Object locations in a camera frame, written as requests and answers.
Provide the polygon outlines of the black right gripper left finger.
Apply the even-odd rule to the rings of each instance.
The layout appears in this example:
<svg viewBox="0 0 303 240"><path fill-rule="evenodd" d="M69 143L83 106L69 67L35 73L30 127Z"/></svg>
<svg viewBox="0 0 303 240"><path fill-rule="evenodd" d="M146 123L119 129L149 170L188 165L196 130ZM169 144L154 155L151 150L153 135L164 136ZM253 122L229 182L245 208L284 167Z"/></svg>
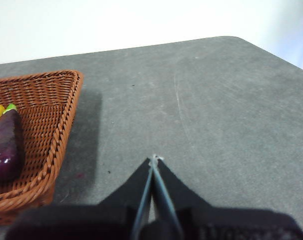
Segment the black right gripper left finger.
<svg viewBox="0 0 303 240"><path fill-rule="evenodd" d="M48 205L21 213L7 240L128 240L149 218L152 172L146 159L98 204Z"/></svg>

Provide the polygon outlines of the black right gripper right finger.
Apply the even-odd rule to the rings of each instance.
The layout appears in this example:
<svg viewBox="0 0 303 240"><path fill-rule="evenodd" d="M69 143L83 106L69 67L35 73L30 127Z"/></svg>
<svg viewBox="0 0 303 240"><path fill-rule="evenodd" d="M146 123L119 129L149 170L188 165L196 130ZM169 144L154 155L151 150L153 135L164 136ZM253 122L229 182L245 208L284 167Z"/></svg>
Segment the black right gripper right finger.
<svg viewBox="0 0 303 240"><path fill-rule="evenodd" d="M186 240L303 240L303 230L285 213L213 206L186 186L161 158L153 158L153 168Z"/></svg>

